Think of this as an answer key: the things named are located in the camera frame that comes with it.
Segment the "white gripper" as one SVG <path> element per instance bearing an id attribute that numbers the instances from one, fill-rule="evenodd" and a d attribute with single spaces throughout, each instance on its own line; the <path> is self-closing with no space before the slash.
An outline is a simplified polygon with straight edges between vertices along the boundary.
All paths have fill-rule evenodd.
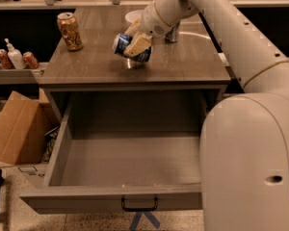
<path id="1" fill-rule="evenodd" d="M 129 58 L 135 57 L 151 46 L 152 37 L 160 38 L 171 30 L 157 13 L 155 3 L 151 2 L 124 32 L 132 37 L 131 43 L 125 48 L 123 54 Z"/>

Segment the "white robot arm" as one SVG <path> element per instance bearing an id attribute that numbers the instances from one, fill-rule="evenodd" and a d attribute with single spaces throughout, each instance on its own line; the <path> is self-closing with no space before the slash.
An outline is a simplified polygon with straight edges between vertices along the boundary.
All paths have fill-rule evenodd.
<path id="1" fill-rule="evenodd" d="M 218 103 L 200 135 L 206 231 L 289 231 L 289 60 L 228 0 L 156 0 L 138 30 L 155 37 L 199 11 L 243 93 Z"/>

